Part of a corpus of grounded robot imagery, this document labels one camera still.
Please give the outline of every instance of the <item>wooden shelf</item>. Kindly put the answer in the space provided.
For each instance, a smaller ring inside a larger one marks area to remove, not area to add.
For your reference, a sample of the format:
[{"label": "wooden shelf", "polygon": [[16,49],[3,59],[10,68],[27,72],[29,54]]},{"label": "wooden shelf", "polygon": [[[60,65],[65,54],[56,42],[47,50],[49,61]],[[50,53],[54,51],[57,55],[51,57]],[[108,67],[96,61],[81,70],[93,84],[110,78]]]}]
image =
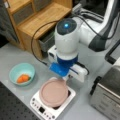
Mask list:
[{"label": "wooden shelf", "polygon": [[[70,13],[71,9],[64,7],[60,4],[52,2],[50,5],[41,10],[38,14],[34,15],[32,18],[24,22],[22,25],[18,27],[18,30],[22,33],[25,33],[29,36],[33,36],[35,31],[42,25],[52,22],[55,20],[60,20],[64,18],[68,13]],[[42,29],[40,29],[35,39],[41,37],[44,33],[46,33],[50,28],[52,28],[56,23],[49,24]]]},{"label": "wooden shelf", "polygon": [[15,13],[17,10],[21,9],[23,6],[31,2],[31,0],[8,0],[10,5],[11,14]]}]

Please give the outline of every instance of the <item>wooden cabinet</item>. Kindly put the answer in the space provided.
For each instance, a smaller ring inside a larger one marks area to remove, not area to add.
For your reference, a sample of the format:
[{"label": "wooden cabinet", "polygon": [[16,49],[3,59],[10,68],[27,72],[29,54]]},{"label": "wooden cabinet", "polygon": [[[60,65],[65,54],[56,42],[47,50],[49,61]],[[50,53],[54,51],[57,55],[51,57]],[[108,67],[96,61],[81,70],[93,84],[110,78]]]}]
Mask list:
[{"label": "wooden cabinet", "polygon": [[[13,28],[19,39],[20,48],[31,52],[31,40],[38,28],[52,22],[59,21],[71,12],[72,0],[4,0],[8,4],[7,11]],[[42,59],[39,40],[56,22],[41,28],[33,40],[35,55]]]}]

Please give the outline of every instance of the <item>machine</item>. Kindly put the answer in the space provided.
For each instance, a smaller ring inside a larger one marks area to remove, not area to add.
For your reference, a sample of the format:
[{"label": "machine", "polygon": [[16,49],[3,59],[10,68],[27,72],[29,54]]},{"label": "machine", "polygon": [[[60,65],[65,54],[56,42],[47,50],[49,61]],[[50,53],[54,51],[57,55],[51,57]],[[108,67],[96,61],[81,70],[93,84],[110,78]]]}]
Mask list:
[{"label": "machine", "polygon": [[91,105],[111,120],[120,119],[120,58],[103,76],[97,77],[91,91]]},{"label": "machine", "polygon": [[84,82],[89,71],[78,62],[79,42],[95,52],[108,48],[119,21],[119,0],[109,0],[104,18],[80,9],[79,15],[58,22],[55,28],[55,45],[49,49],[50,70],[67,80],[70,76]]}]

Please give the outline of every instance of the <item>cable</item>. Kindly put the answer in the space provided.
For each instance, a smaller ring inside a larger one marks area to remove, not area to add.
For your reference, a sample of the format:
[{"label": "cable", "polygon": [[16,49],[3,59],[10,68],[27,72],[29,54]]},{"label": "cable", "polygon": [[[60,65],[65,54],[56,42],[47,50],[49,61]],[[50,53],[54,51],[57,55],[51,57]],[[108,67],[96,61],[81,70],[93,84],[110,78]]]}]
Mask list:
[{"label": "cable", "polygon": [[39,27],[39,28],[35,31],[35,33],[34,33],[33,36],[32,36],[32,39],[31,39],[31,50],[32,50],[32,53],[33,53],[34,57],[35,57],[38,61],[40,61],[42,64],[44,64],[45,66],[47,66],[47,67],[49,67],[48,63],[43,62],[42,60],[38,59],[37,56],[35,55],[34,50],[33,50],[33,40],[34,40],[34,37],[35,37],[36,33],[37,33],[41,28],[45,27],[45,26],[48,25],[48,24],[55,23],[55,22],[58,22],[58,21],[59,21],[59,20],[51,21],[51,22],[48,22],[48,23],[42,25],[41,27]]},{"label": "cable", "polygon": [[84,13],[89,13],[89,14],[91,14],[91,15],[94,15],[94,16],[96,16],[96,17],[99,17],[99,18],[101,18],[101,19],[103,19],[103,17],[102,16],[100,16],[100,15],[97,15],[97,14],[95,14],[95,13],[92,13],[92,12],[89,12],[89,11],[82,11],[82,12],[80,12],[81,14],[84,14]]},{"label": "cable", "polygon": [[76,17],[80,18],[83,22],[85,22],[86,25],[87,25],[96,35],[98,35],[98,36],[99,36],[100,38],[102,38],[103,40],[111,39],[111,38],[115,35],[115,32],[116,32],[116,30],[117,30],[117,26],[118,26],[118,23],[119,23],[119,19],[120,19],[120,12],[119,12],[119,13],[118,13],[117,23],[116,23],[116,26],[115,26],[115,28],[114,28],[113,34],[112,34],[110,37],[104,37],[104,36],[100,35],[99,33],[97,33],[97,32],[86,22],[86,20],[85,20],[84,18],[82,18],[82,17],[80,17],[80,16],[78,16],[78,15],[76,15],[76,14],[74,14],[74,15],[75,15]]}]

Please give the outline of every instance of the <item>gray device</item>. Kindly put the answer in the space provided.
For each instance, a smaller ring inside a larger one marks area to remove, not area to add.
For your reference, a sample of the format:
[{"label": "gray device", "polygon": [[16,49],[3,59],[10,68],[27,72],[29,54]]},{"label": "gray device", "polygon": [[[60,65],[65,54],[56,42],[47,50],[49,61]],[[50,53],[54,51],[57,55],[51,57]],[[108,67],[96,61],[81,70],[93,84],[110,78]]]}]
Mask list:
[{"label": "gray device", "polygon": [[120,58],[93,88],[91,105],[111,120],[120,120]]}]

